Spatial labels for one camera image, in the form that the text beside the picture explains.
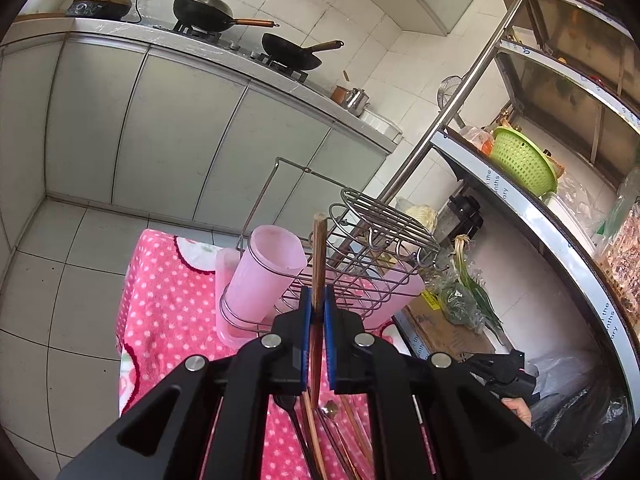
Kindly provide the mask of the person right hand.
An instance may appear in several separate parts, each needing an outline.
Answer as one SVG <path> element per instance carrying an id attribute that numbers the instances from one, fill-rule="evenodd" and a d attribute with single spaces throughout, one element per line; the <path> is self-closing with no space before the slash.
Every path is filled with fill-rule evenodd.
<path id="1" fill-rule="evenodd" d="M 532 426 L 533 416 L 528 405 L 522 398 L 502 398 L 502 404 L 508 408 L 527 427 Z"/>

